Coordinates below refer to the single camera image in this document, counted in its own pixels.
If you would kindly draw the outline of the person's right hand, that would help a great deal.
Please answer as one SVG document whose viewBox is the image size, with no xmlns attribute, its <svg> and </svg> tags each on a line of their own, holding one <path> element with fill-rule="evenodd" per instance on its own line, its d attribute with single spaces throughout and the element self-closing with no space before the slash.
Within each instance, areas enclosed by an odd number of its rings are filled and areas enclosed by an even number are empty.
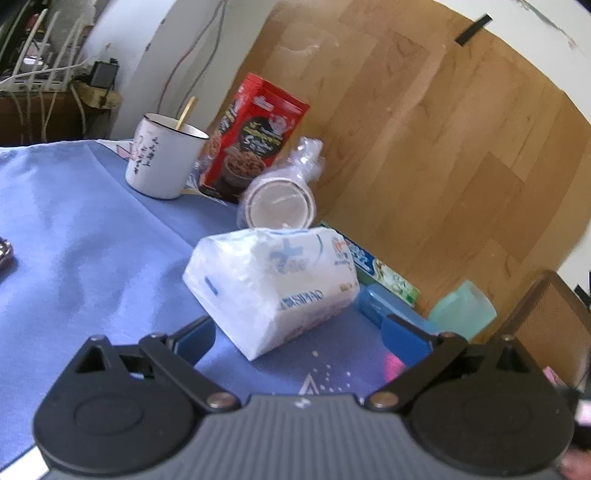
<svg viewBox="0 0 591 480">
<path fill-rule="evenodd" d="M 561 460 L 560 472 L 567 480 L 591 480 L 591 452 L 569 450 Z"/>
</svg>

